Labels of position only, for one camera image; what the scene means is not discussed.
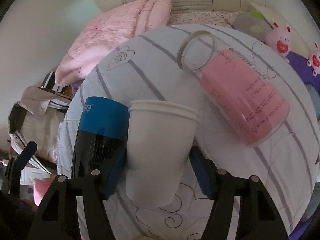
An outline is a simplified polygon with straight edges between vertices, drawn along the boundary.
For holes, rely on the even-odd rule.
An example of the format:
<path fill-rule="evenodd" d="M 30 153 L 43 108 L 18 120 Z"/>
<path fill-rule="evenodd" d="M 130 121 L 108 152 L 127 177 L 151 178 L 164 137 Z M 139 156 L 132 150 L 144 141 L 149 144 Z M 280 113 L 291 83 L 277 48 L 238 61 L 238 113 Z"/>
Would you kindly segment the pink folded quilt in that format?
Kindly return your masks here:
<path fill-rule="evenodd" d="M 55 71 L 55 83 L 68 86 L 84 80 L 111 51 L 140 34 L 165 27 L 171 0 L 136 0 L 91 18 Z"/>

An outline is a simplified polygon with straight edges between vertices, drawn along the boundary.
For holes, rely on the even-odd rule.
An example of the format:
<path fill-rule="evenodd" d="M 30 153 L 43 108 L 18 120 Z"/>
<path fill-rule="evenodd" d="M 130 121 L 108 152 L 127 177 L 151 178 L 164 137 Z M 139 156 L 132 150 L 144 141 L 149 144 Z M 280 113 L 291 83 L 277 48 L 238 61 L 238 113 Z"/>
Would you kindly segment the small pink bunny plush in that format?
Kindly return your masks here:
<path fill-rule="evenodd" d="M 312 74 L 314 77 L 320 74 L 320 51 L 317 42 L 314 42 L 315 50 L 311 51 L 308 56 L 307 65 L 312 67 Z"/>

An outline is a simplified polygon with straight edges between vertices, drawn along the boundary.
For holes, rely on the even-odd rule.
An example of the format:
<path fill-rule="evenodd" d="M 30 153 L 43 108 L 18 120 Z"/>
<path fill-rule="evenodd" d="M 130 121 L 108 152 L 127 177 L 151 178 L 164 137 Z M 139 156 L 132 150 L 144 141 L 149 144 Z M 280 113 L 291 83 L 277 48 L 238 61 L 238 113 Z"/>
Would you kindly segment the large pink bunny plush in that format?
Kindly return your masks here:
<path fill-rule="evenodd" d="M 287 59 L 288 53 L 291 51 L 291 26 L 287 23 L 282 28 L 275 21 L 271 21 L 273 30 L 266 35 L 265 43 L 272 48 L 282 59 Z"/>

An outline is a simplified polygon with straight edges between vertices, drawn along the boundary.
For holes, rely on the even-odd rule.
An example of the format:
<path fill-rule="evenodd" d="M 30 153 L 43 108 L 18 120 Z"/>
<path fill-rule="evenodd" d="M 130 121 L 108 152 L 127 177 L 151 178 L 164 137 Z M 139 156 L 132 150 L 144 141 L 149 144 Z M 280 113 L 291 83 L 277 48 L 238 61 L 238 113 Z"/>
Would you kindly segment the white grey striped quilt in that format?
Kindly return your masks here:
<path fill-rule="evenodd" d="M 212 203 L 200 191 L 193 145 L 234 176 L 258 176 L 287 233 L 303 216 L 319 169 L 319 126 L 308 89 L 273 49 L 226 27 L 147 31 L 114 49 L 85 78 L 59 131 L 60 174 L 72 174 L 82 115 L 106 127 L 130 116 L 124 178 L 104 206 L 115 236 L 198 239 Z"/>

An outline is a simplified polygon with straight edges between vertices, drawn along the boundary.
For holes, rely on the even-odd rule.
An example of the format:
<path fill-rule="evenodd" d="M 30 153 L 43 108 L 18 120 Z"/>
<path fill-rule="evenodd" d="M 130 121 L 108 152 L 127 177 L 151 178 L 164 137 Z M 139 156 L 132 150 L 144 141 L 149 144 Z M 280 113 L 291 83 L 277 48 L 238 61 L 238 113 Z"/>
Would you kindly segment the white paper cup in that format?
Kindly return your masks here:
<path fill-rule="evenodd" d="M 126 194 L 136 204 L 166 206 L 182 179 L 199 114 L 159 100 L 132 101 L 129 114 Z"/>

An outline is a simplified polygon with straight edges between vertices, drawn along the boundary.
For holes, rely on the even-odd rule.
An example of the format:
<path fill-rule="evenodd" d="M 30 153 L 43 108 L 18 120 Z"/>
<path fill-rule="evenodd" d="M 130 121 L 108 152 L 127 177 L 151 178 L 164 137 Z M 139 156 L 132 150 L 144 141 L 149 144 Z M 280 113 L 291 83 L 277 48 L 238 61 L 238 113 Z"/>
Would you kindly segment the purple pillow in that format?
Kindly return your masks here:
<path fill-rule="evenodd" d="M 313 76 L 313 68 L 307 65 L 307 59 L 294 52 L 289 52 L 287 55 L 289 64 L 296 71 L 298 76 L 304 83 L 312 85 L 317 92 L 320 90 L 320 79 L 319 74 Z"/>

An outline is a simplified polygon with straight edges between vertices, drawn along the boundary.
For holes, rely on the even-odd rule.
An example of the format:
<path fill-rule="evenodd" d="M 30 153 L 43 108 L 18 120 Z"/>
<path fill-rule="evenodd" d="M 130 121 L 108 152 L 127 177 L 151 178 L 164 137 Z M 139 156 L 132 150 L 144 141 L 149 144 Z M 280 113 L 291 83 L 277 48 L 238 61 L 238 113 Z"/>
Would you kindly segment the heart print bed sheet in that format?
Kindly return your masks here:
<path fill-rule="evenodd" d="M 232 28 L 231 23 L 241 12 L 226 12 L 226 11 L 197 11 L 172 14 L 168 25 L 183 25 L 183 24 L 209 24 Z"/>

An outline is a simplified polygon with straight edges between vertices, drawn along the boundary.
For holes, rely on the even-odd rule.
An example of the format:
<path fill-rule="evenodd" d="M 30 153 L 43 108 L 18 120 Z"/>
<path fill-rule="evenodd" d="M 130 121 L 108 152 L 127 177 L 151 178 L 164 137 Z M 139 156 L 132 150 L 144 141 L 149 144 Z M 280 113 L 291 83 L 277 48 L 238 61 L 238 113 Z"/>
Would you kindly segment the grey pillow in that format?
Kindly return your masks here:
<path fill-rule="evenodd" d="M 264 20 L 258 18 L 251 12 L 241 12 L 228 19 L 228 23 L 235 29 L 245 33 L 259 41 L 265 42 L 267 34 L 272 31 L 272 27 Z"/>

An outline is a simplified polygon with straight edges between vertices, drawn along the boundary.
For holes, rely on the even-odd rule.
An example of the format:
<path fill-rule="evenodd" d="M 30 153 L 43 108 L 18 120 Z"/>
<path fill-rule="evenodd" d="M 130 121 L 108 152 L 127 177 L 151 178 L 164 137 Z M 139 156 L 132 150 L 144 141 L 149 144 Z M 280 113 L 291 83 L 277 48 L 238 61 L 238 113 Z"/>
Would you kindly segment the beige clothes pile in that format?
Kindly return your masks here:
<path fill-rule="evenodd" d="M 34 141 L 34 162 L 57 164 L 57 135 L 71 100 L 71 96 L 51 89 L 26 88 L 8 116 L 11 147 L 20 154 L 28 142 Z"/>

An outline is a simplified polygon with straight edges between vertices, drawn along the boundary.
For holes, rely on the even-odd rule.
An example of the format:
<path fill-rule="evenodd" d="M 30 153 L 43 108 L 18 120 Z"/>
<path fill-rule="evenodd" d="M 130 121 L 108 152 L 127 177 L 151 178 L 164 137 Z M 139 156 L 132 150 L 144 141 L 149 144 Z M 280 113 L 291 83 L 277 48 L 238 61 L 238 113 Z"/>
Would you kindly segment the cream white pillow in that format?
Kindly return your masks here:
<path fill-rule="evenodd" d="M 274 26 L 272 25 L 273 22 L 276 22 L 276 24 L 280 28 L 285 28 L 286 24 L 288 24 L 291 28 L 291 50 L 305 58 L 308 57 L 310 49 L 307 43 L 296 31 L 296 29 L 293 28 L 293 25 L 291 23 L 289 23 L 280 13 L 274 11 L 273 9 L 263 7 L 262 5 L 258 5 L 252 2 L 250 4 L 256 11 L 262 14 L 265 21 L 267 21 L 272 26 L 272 28 L 274 28 Z"/>

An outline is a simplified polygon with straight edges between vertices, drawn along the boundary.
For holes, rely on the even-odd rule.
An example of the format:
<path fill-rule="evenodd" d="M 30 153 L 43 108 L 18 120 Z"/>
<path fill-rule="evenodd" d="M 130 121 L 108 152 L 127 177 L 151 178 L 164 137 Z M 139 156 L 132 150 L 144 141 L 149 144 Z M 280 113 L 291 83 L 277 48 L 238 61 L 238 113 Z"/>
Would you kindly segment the black can blue label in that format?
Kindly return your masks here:
<path fill-rule="evenodd" d="M 127 136 L 129 109 L 117 101 L 90 96 L 86 99 L 72 160 L 72 178 L 103 170 Z"/>

